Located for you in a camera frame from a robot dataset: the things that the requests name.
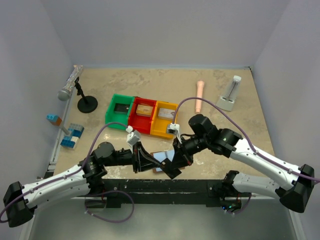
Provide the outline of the brown leather card holder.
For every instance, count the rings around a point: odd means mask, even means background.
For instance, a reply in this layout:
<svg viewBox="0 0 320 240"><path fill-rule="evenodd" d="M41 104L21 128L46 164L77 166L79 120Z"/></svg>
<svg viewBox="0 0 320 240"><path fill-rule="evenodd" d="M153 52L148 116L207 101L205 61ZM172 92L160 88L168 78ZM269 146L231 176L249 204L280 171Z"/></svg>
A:
<svg viewBox="0 0 320 240"><path fill-rule="evenodd" d="M159 151L159 152L153 152L151 155L158 160L159 162L164 161L165 159L169 159L171 162L173 161L175 151L174 150L167 150L167 151ZM158 174L162 173L163 171L161 168L154 168L153 173Z"/></svg>

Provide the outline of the black credit card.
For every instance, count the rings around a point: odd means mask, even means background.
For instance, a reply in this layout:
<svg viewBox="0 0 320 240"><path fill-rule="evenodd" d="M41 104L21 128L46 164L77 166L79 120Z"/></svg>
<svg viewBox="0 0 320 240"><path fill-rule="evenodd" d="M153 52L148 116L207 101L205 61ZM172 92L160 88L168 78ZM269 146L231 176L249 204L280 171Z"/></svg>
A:
<svg viewBox="0 0 320 240"><path fill-rule="evenodd" d="M171 179L175 179L179 176L182 172L178 168L172 168L172 162L166 158L160 163L160 169Z"/></svg>

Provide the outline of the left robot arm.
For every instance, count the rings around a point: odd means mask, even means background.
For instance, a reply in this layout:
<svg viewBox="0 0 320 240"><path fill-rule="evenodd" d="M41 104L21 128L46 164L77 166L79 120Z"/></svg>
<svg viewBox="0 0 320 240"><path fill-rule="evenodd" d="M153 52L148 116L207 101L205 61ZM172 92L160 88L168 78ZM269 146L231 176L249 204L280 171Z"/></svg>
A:
<svg viewBox="0 0 320 240"><path fill-rule="evenodd" d="M37 208L63 198L91 194L107 174L106 167L131 165L135 173L159 168L161 161L149 154L141 142L130 149L115 150L110 142L103 142L86 158L68 170L41 181L9 185L3 197L4 209L9 227L15 228L30 221Z"/></svg>

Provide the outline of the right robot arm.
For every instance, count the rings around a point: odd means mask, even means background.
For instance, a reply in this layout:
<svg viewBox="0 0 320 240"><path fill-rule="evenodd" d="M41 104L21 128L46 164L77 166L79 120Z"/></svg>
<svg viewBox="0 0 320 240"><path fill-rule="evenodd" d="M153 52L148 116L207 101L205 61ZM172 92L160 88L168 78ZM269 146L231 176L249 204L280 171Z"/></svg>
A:
<svg viewBox="0 0 320 240"><path fill-rule="evenodd" d="M304 213L315 186L313 167L291 164L255 148L237 132L228 128L218 129L202 114L193 116L188 124L193 130L189 139L181 137L179 124L170 123L167 126L167 133L176 136L171 169L191 165L195 154L208 149L216 155L244 163L264 175L259 177L230 171L222 182L225 190L268 196L278 199L289 210Z"/></svg>

